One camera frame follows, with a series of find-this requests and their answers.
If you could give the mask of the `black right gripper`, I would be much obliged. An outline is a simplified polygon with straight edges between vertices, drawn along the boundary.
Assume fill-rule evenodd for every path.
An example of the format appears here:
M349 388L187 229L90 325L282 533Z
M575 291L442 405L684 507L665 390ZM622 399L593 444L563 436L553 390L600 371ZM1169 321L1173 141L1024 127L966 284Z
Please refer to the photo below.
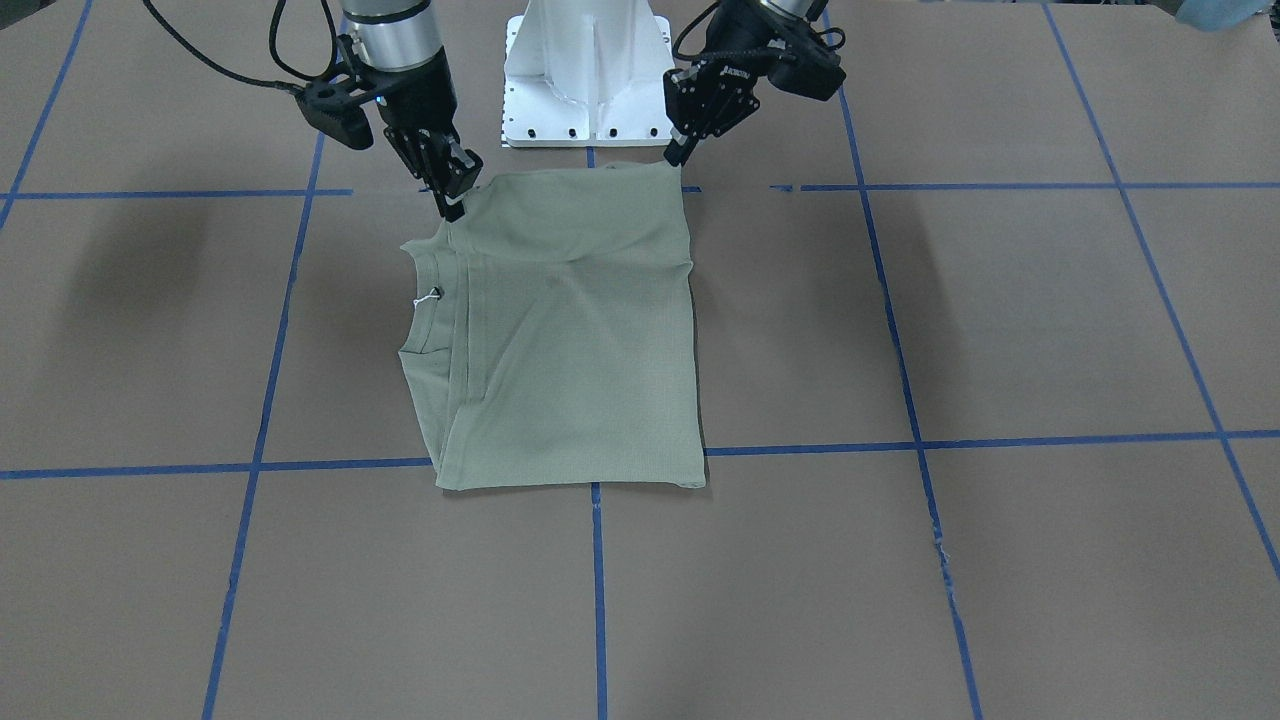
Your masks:
M466 214L465 199L483 159L465 149L454 127L458 101L444 50L403 70L376 70L384 136L410 170L436 195L444 222Z

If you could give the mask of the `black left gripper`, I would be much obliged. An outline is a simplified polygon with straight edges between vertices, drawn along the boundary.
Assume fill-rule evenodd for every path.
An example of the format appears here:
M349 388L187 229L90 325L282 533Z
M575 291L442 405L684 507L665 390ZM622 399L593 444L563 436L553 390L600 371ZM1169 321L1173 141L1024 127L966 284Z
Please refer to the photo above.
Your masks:
M666 115L672 126L664 160L672 167L684 167L699 142L723 136L759 108L755 83L776 61L774 41L692 55L682 53L681 44L675 41L672 53L689 67L663 76Z

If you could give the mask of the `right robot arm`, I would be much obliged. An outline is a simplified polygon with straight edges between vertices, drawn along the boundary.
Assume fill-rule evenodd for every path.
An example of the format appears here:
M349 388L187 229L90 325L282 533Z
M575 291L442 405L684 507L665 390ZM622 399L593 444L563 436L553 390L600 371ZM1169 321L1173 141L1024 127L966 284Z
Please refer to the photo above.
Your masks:
M463 196L483 159L454 126L458 99L430 1L343 1L362 88L378 105L384 136L442 218L465 214Z

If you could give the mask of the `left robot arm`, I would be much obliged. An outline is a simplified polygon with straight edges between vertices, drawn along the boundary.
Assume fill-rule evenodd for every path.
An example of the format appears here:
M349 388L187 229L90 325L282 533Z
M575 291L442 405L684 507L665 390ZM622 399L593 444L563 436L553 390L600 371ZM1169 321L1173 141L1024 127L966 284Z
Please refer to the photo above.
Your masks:
M840 27L817 29L824 1L713 1L676 36L681 67L662 79L672 138L663 152L682 167L698 145L722 137L759 106L759 79L783 94L831 100L847 74Z

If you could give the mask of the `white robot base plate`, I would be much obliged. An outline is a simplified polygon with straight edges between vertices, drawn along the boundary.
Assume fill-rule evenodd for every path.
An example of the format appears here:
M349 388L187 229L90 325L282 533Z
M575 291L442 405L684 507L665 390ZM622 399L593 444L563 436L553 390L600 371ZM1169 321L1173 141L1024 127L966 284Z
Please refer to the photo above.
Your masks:
M664 146L667 18L648 1L530 1L506 23L500 142L509 149Z

